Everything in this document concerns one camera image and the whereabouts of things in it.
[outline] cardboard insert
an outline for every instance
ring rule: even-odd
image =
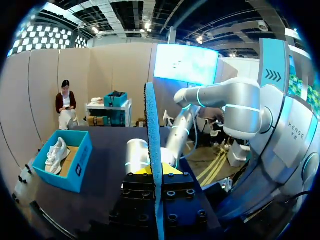
[[[66,157],[66,159],[62,160],[61,162],[61,172],[59,176],[66,177],[68,175],[70,166],[75,159],[76,153],[78,151],[78,146],[67,146],[67,148],[70,150],[70,154]]]

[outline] white sneaker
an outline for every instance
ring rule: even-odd
[[[61,172],[61,162],[70,154],[66,142],[59,137],[54,146],[50,147],[47,153],[47,160],[45,161],[45,171],[52,174],[59,174]]]

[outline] cable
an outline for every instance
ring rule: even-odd
[[[191,152],[189,152],[187,155],[180,157],[180,159],[186,159],[187,157],[190,157],[191,154],[193,154],[197,148],[197,144],[198,144],[198,133],[197,133],[197,126],[196,126],[196,120],[195,120],[195,116],[192,113],[192,111],[190,111],[191,115],[192,115],[192,120],[193,120],[193,126],[194,126],[194,131],[195,131],[195,144],[193,149],[191,150]]]
[[[303,196],[303,195],[308,195],[308,194],[310,194],[310,193],[311,193],[311,191],[302,191],[302,192],[294,195],[293,197],[289,198],[289,200],[287,200],[287,201],[285,202],[285,204],[287,204],[288,202],[290,202],[290,201],[292,201],[292,200],[294,200],[294,199],[296,199],[296,198],[298,198],[298,197],[301,197],[301,196]]]

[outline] seated woman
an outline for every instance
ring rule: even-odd
[[[78,124],[75,95],[69,90],[69,80],[64,80],[61,86],[62,91],[55,98],[55,110],[59,116],[59,129],[68,130],[70,126]]]

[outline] teal box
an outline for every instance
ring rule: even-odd
[[[112,96],[112,92],[104,96],[104,106],[105,107],[115,107],[120,108],[127,101],[128,94],[125,92],[122,96],[116,97]]]
[[[47,153],[50,147],[56,144],[58,138],[63,138],[67,146],[78,147],[66,177],[45,171]],[[89,132],[57,130],[38,153],[32,167],[46,183],[71,192],[80,193],[92,148]]]

